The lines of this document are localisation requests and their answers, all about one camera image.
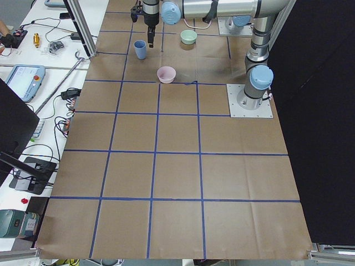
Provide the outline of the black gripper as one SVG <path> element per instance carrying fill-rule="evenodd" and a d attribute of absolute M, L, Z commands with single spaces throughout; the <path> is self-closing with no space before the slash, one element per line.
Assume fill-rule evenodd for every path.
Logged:
<path fill-rule="evenodd" d="M 154 47 L 155 27 L 159 24 L 159 14 L 143 13 L 144 23 L 148 26 L 148 45 L 150 48 Z"/>

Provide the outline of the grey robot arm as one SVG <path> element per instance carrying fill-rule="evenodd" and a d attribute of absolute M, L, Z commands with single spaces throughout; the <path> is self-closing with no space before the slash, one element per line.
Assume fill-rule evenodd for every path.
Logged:
<path fill-rule="evenodd" d="M 238 104 L 246 110 L 258 109 L 265 100 L 265 91 L 273 81 L 273 72 L 267 66 L 269 42 L 275 16 L 288 1 L 136 1 L 131 8 L 131 19 L 143 16 L 148 27 L 148 44 L 154 46 L 155 28 L 159 20 L 174 25 L 181 19 L 201 18 L 210 23 L 218 17 L 250 16 L 253 30 L 250 49 L 245 56 L 247 81 L 237 95 Z"/>

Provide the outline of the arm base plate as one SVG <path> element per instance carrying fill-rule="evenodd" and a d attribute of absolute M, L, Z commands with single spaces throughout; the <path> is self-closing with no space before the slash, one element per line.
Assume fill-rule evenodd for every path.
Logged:
<path fill-rule="evenodd" d="M 253 24 L 249 23 L 242 27 L 236 26 L 232 17 L 218 18 L 219 35 L 227 37 L 251 37 Z"/>
<path fill-rule="evenodd" d="M 230 116 L 233 118 L 272 119 L 273 113 L 267 92 L 260 99 L 250 99 L 244 93 L 244 84 L 226 84 Z"/>

